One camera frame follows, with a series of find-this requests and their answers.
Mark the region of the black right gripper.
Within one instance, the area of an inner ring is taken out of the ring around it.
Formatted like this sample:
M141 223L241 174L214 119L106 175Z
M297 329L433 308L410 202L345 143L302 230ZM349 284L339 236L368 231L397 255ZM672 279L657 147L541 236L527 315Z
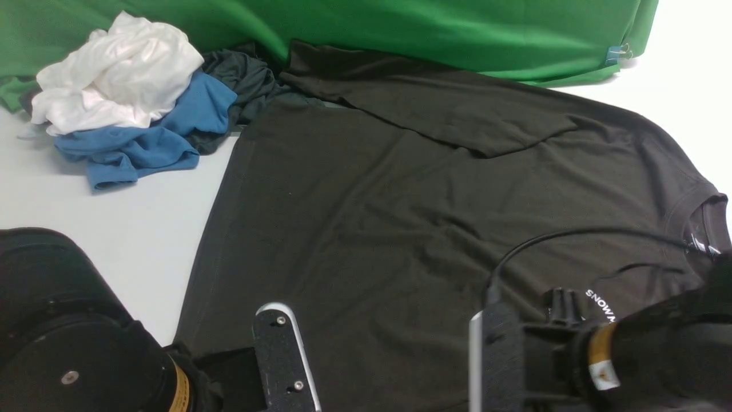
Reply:
M524 323L524 410L592 410L589 342L595 324L582 316L580 295L544 293L546 320Z

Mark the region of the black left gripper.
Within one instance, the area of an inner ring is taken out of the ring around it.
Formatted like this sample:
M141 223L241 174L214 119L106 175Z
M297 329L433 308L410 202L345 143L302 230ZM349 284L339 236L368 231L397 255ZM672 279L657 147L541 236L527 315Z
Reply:
M174 394L181 406L171 411L264 411L260 370L253 347L195 358L183 344L166 347L177 372L184 374L181 391Z

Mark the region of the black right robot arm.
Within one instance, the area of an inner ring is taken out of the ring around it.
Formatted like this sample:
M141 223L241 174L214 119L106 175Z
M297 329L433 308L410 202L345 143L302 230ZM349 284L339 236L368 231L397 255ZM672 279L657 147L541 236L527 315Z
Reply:
M622 320L523 331L523 411L730 410L730 253L702 286Z

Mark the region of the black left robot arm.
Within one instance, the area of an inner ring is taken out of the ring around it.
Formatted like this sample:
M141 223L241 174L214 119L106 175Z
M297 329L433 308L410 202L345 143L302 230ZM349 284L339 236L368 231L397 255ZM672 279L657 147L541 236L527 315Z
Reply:
M73 240L2 230L3 411L265 409L253 349L162 346Z

